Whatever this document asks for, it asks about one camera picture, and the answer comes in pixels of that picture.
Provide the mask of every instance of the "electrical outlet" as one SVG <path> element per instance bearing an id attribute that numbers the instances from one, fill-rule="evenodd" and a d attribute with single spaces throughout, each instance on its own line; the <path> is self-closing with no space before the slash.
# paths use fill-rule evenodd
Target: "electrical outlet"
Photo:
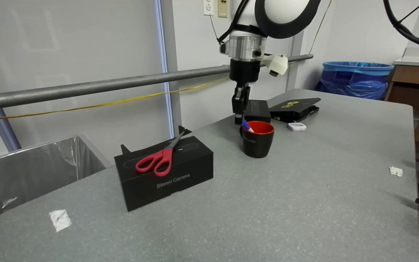
<path id="1" fill-rule="evenodd" d="M 229 0 L 218 0 L 218 17 L 227 18 L 227 6 Z"/>
<path id="2" fill-rule="evenodd" d="M 214 0 L 203 0 L 203 15 L 214 15 Z"/>

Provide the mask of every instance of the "black case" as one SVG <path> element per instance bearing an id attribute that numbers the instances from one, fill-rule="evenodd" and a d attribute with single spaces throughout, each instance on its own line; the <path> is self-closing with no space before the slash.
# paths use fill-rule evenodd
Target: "black case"
<path id="1" fill-rule="evenodd" d="M 171 141 L 114 157 L 128 211 L 213 178 L 213 151 L 194 136 L 181 139 L 174 147 L 168 175 L 158 177 L 153 169 L 144 174 L 135 170 L 138 161 L 164 149 Z"/>
<path id="2" fill-rule="evenodd" d="M 270 108 L 271 118 L 285 123 L 303 121 L 319 111 L 314 104 L 321 101 L 321 98 L 293 99 L 284 101 Z"/>
<path id="3" fill-rule="evenodd" d="M 243 118 L 248 121 L 271 123 L 271 114 L 266 100 L 249 100 Z"/>

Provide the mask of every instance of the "scissor handle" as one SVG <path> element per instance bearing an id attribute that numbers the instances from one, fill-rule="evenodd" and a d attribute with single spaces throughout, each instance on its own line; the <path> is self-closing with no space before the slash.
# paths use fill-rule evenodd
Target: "scissor handle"
<path id="1" fill-rule="evenodd" d="M 158 177 L 163 177 L 166 176 L 167 174 L 169 174 L 169 171 L 171 171 L 171 165 L 172 165 L 172 151 L 173 149 L 170 147 L 166 147 L 165 149 L 163 149 L 163 159 L 161 159 L 161 161 L 158 162 L 158 164 L 156 164 L 155 166 L 155 174 Z M 158 169 L 161 166 L 164 166 L 165 164 L 168 164 L 168 168 L 166 168 L 166 170 L 159 172 Z"/>
<path id="2" fill-rule="evenodd" d="M 163 150 L 158 151 L 152 155 L 144 157 L 142 160 L 138 161 L 138 163 L 135 165 L 135 169 L 138 172 L 148 172 L 153 168 L 156 162 L 158 162 L 160 159 L 163 158 Z M 146 162 L 151 161 L 147 166 L 143 166 Z"/>

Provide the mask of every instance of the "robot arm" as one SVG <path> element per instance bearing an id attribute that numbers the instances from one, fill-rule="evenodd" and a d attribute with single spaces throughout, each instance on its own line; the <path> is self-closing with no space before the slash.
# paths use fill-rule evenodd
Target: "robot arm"
<path id="1" fill-rule="evenodd" d="M 283 55 L 264 55 L 266 38 L 292 37 L 306 28 L 318 10 L 320 0 L 233 0 L 232 23 L 218 38 L 220 52 L 231 58 L 230 79 L 236 82 L 232 111 L 241 124 L 248 103 L 250 83 L 258 80 L 261 62 L 272 76 L 287 71 Z"/>

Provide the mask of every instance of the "blue pen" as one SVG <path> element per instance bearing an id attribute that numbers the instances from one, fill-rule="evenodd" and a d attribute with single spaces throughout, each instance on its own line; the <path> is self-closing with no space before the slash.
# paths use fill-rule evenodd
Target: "blue pen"
<path id="1" fill-rule="evenodd" d="M 252 133 L 254 133 L 255 131 L 253 131 L 253 129 L 251 129 L 251 127 L 250 127 L 250 125 L 245 121 L 245 119 L 243 119 L 242 118 L 242 124 L 243 124 L 243 127 L 246 129 L 246 130 L 248 130 L 249 132 L 252 132 Z"/>

